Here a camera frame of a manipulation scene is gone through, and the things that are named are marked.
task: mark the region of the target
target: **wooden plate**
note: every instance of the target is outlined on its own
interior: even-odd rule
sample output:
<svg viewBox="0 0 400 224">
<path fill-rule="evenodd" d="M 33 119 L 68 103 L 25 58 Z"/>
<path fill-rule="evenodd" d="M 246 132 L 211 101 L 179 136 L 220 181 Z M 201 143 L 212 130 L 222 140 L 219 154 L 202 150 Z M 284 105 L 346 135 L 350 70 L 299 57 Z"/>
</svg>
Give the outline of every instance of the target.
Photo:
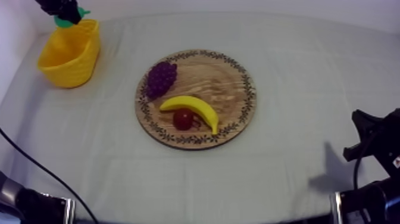
<svg viewBox="0 0 400 224">
<path fill-rule="evenodd" d="M 136 90 L 135 110 L 140 124 L 157 141 L 181 150 L 205 150 L 221 145 L 246 128 L 255 106 L 255 86 L 247 71 L 225 54 L 191 49 L 160 61 L 177 64 L 177 80 L 161 98 L 146 96 L 148 72 Z M 190 95 L 209 103 L 218 113 L 218 135 L 203 122 L 199 129 L 181 131 L 173 126 L 173 112 L 161 113 L 160 105 L 171 97 Z"/>
</svg>

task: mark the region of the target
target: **cherry tomato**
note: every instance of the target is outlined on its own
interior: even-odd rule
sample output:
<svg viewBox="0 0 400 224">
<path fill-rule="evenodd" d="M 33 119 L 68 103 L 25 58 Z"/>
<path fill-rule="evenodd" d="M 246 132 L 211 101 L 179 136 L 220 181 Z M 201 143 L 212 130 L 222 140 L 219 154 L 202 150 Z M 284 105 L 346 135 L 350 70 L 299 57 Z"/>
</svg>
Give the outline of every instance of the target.
<svg viewBox="0 0 400 224">
<path fill-rule="evenodd" d="M 174 126 L 178 130 L 189 130 L 193 124 L 194 112 L 190 109 L 182 108 L 174 113 Z"/>
</svg>

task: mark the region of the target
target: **yellow pineapple basket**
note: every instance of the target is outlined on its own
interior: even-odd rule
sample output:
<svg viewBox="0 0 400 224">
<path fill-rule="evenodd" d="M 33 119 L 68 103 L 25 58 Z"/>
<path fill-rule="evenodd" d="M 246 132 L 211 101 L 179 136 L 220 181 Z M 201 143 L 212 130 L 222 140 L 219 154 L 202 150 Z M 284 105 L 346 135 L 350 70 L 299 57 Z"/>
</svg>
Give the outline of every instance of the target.
<svg viewBox="0 0 400 224">
<path fill-rule="evenodd" d="M 98 21 L 82 20 L 78 25 L 58 27 L 53 32 L 37 67 L 55 86 L 73 88 L 90 79 L 99 50 Z"/>
</svg>

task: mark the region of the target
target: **yellow banana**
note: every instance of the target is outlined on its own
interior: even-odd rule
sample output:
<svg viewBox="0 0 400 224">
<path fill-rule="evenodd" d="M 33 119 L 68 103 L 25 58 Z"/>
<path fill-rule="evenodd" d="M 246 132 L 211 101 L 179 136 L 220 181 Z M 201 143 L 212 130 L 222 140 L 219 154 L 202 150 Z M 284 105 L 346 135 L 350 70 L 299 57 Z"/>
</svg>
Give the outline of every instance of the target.
<svg viewBox="0 0 400 224">
<path fill-rule="evenodd" d="M 203 120 L 211 127 L 212 134 L 218 134 L 218 114 L 205 101 L 191 96 L 172 97 L 160 106 L 161 111 L 178 110 L 188 108 L 199 114 Z"/>
</svg>

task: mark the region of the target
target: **grape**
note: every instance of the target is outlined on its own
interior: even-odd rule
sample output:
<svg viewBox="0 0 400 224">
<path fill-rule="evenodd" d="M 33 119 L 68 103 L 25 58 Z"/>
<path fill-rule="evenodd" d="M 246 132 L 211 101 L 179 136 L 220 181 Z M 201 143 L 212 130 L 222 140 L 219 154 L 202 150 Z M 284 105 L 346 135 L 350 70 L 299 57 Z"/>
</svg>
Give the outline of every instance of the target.
<svg viewBox="0 0 400 224">
<path fill-rule="evenodd" d="M 177 65 L 162 61 L 156 64 L 148 74 L 146 94 L 157 99 L 168 92 L 176 81 Z"/>
</svg>

